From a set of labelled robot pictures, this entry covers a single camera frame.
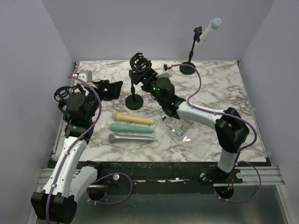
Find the beige microphone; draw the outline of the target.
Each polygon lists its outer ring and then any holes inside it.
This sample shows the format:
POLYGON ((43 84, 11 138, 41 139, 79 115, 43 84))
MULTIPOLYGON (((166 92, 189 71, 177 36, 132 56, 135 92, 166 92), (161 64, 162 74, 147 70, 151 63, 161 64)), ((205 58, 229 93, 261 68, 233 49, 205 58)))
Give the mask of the beige microphone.
POLYGON ((144 124, 144 125, 154 124, 153 119, 123 114, 123 113, 119 113, 119 112, 113 112, 112 119, 115 121, 126 121, 126 122, 132 122, 132 123, 144 124))

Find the black shock-mount round-base stand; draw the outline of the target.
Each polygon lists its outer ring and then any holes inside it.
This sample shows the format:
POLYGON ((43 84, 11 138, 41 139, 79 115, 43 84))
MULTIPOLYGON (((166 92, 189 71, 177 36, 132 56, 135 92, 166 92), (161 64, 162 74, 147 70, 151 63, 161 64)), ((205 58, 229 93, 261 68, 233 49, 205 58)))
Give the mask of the black shock-mount round-base stand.
POLYGON ((131 94, 127 96, 125 100, 125 105, 130 110, 139 110, 143 106, 143 98, 135 93, 135 86, 133 81, 133 75, 136 73, 143 73, 149 67, 151 67, 152 63, 150 60, 146 59, 143 53, 138 52, 134 56, 131 57, 129 61, 131 70, 129 71, 129 77, 131 81, 131 94))

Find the black clip microphone stand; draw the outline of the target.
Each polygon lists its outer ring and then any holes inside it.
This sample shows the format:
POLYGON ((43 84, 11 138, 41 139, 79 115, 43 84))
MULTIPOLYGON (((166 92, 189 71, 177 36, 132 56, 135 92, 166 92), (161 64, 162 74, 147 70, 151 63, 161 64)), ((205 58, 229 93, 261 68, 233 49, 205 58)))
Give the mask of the black clip microphone stand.
POLYGON ((68 119, 69 118, 69 114, 67 113, 67 102, 66 101, 60 101, 58 103, 58 108, 62 112, 63 118, 64 119, 68 119))

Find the green microphone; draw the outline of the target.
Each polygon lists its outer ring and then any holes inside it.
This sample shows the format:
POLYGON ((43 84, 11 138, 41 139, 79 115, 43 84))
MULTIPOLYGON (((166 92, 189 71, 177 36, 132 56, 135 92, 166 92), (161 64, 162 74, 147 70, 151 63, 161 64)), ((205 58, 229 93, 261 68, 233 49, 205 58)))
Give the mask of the green microphone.
POLYGON ((112 123, 110 130, 115 132, 154 133, 154 129, 149 127, 123 125, 119 123, 112 123))

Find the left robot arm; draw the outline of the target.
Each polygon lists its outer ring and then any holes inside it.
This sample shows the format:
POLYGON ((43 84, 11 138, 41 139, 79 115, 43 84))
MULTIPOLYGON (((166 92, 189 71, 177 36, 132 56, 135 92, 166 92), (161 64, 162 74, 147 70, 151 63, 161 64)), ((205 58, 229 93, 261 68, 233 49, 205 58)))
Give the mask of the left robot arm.
POLYGON ((103 181, 103 172, 87 165, 75 174, 79 159, 101 115, 101 102, 118 99, 123 82, 101 80, 91 85, 80 80, 75 86, 56 90, 54 99, 67 123, 62 152, 49 180, 41 192, 31 197, 32 207, 40 220, 69 224, 75 217, 78 200, 88 186, 103 181))

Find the grey microphone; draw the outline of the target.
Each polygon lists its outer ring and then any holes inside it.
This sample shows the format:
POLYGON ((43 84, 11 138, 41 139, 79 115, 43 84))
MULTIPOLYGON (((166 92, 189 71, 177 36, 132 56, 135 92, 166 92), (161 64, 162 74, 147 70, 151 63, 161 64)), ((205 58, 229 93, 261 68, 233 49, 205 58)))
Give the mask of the grey microphone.
POLYGON ((154 139, 150 136, 111 133, 108 136, 108 140, 110 142, 152 142, 154 139))

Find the black tripod microphone stand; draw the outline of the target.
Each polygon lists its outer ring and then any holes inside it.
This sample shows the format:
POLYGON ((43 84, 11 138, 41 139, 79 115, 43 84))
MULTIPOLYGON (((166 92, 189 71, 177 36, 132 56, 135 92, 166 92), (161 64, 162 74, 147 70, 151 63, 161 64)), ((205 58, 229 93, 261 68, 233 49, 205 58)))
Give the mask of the black tripod microphone stand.
POLYGON ((78 85, 75 86, 62 86, 58 88, 54 93, 54 100, 58 103, 67 102, 71 94, 78 89, 78 85))

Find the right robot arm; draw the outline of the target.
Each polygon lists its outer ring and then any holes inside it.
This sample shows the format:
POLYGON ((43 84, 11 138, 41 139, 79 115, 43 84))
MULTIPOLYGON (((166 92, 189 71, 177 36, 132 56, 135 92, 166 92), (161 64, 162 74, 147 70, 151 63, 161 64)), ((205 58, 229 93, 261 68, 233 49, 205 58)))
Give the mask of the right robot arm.
POLYGON ((221 183, 232 177, 235 160, 245 142, 249 129, 236 109, 213 110, 192 105, 175 94, 175 87, 168 77, 159 77, 152 68, 129 71, 133 84, 142 83, 142 90, 150 93, 164 113, 176 119, 190 120, 216 131, 221 156, 215 171, 215 178, 221 183))

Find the white microphone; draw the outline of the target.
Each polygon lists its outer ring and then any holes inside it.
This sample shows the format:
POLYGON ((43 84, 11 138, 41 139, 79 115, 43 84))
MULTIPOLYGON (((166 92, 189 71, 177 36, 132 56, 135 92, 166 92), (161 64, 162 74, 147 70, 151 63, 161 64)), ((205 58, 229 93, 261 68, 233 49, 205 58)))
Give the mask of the white microphone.
POLYGON ((213 34, 220 28, 221 24, 222 21, 220 18, 215 18, 211 20, 207 28, 199 36, 199 40, 196 40, 195 45, 199 46, 200 44, 202 44, 211 34, 213 34))

